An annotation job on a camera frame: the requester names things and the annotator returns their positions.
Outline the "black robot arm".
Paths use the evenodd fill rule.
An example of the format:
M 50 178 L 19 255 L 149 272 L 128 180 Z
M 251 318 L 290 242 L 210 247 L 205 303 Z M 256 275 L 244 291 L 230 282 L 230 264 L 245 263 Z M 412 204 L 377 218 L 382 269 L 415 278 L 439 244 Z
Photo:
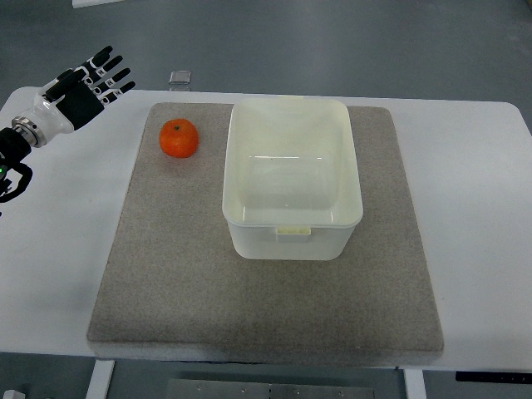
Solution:
M 33 171 L 23 160 L 59 134 L 70 134 L 100 115 L 135 83 L 123 83 L 131 70 L 110 72 L 123 60 L 107 46 L 80 66 L 65 70 L 41 87 L 32 107 L 1 130 L 1 202 L 7 203 L 29 186 Z

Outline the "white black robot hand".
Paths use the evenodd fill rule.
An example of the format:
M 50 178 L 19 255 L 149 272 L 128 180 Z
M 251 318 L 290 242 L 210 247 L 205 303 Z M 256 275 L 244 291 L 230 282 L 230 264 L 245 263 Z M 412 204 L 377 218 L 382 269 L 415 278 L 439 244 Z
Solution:
M 86 61 L 89 67 L 64 71 L 54 80 L 39 89 L 32 107 L 26 110 L 26 140 L 31 145 L 45 145 L 56 135 L 69 134 L 89 123 L 119 97 L 135 87 L 134 81 L 120 88 L 111 88 L 130 74 L 125 68 L 98 84 L 99 89 L 108 89 L 94 94 L 91 84 L 98 81 L 118 66 L 122 56 L 110 57 L 112 46 L 101 49 Z

